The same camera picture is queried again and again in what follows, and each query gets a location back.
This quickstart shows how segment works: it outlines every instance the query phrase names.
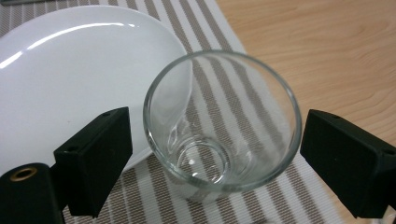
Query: screw hole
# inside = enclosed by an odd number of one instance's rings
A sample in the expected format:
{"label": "screw hole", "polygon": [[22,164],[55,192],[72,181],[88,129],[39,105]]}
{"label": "screw hole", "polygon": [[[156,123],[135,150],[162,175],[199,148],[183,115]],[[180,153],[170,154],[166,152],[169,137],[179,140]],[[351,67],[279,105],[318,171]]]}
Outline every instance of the screw hole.
{"label": "screw hole", "polygon": [[77,151],[78,147],[69,147],[66,152],[73,152],[73,151]]}
{"label": "screw hole", "polygon": [[30,178],[35,175],[35,173],[37,173],[37,169],[35,167],[26,167],[15,172],[10,179],[12,182],[18,182]]}
{"label": "screw hole", "polygon": [[396,151],[395,151],[395,150],[392,150],[392,149],[387,149],[387,148],[385,148],[385,149],[382,149],[382,151],[383,151],[385,154],[388,154],[388,155],[390,155],[390,156],[396,155]]}

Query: drinking glass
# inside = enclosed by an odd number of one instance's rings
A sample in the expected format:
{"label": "drinking glass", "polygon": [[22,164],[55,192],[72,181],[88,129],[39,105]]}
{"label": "drinking glass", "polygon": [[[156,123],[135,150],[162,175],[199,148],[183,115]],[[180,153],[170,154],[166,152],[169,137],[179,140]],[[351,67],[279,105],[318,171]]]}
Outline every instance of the drinking glass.
{"label": "drinking glass", "polygon": [[183,56],[151,84],[149,145],[183,198],[209,203],[280,175],[301,141],[297,101],[272,68],[242,53]]}

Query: wooden table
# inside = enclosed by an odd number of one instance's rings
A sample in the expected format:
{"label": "wooden table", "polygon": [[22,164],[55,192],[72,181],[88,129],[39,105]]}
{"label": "wooden table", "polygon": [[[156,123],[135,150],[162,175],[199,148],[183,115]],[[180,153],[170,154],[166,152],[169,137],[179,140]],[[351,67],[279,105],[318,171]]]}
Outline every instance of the wooden table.
{"label": "wooden table", "polygon": [[[218,0],[248,54],[315,108],[396,146],[396,2]],[[356,220],[332,194],[347,223]]]}

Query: striped placemat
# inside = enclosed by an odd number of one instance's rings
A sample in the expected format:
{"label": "striped placemat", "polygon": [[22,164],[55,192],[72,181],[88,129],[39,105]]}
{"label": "striped placemat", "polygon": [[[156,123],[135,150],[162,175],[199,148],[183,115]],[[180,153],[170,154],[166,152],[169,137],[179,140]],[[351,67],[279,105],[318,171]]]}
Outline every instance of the striped placemat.
{"label": "striped placemat", "polygon": [[[0,7],[0,36],[35,17],[67,7],[112,5],[137,9],[173,30],[187,52],[244,52],[215,1],[71,0]],[[121,175],[99,218],[71,217],[66,223],[342,223],[315,172],[297,154],[275,181],[212,204],[190,203],[170,189],[154,156]]]}

